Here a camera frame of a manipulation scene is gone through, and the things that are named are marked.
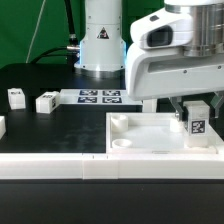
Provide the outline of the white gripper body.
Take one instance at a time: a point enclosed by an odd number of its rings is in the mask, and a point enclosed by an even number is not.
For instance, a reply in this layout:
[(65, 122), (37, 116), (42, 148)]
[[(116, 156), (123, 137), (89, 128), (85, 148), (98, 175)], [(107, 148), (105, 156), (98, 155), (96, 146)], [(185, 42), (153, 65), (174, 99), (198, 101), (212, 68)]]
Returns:
[(132, 44), (125, 82), (133, 100), (224, 91), (224, 53), (184, 57), (180, 47), (143, 50)]

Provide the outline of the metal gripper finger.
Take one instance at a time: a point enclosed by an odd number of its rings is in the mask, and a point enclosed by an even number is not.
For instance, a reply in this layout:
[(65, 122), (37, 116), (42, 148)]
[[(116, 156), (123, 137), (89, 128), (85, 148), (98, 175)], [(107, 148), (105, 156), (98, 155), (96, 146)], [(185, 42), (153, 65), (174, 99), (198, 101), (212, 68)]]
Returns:
[(220, 108), (224, 104), (224, 91), (215, 92), (211, 100), (211, 117), (218, 118)]
[(182, 108), (182, 98), (181, 97), (171, 97), (170, 102), (175, 109), (176, 118), (181, 121), (183, 119), (184, 110)]

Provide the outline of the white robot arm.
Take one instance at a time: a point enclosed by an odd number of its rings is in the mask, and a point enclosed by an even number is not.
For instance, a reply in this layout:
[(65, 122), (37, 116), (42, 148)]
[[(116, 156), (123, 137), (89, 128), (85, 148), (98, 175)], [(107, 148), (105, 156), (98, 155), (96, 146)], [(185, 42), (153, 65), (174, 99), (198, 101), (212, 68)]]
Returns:
[(85, 0), (85, 36), (76, 72), (122, 77), (133, 100), (181, 98), (213, 92), (213, 115), (224, 105), (224, 0), (164, 0), (121, 37), (121, 0)]

